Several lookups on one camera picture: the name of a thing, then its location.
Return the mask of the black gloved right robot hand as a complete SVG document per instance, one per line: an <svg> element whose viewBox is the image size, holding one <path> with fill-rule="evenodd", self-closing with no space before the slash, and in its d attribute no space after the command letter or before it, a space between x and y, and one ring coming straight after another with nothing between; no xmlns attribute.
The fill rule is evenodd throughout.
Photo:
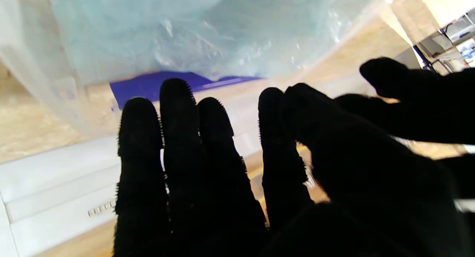
<svg viewBox="0 0 475 257"><path fill-rule="evenodd" d="M446 167L297 83L267 112L267 216L226 110L168 79L123 107L115 257L473 257Z"/></svg>

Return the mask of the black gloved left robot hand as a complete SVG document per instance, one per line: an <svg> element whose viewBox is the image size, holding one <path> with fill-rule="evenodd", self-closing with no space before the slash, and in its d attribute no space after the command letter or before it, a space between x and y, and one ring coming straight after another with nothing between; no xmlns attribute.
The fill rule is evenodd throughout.
<svg viewBox="0 0 475 257"><path fill-rule="evenodd" d="M359 71L378 96L337 97L346 111L407 140L474 144L474 68L441 75L381 57L366 61Z"/></svg>

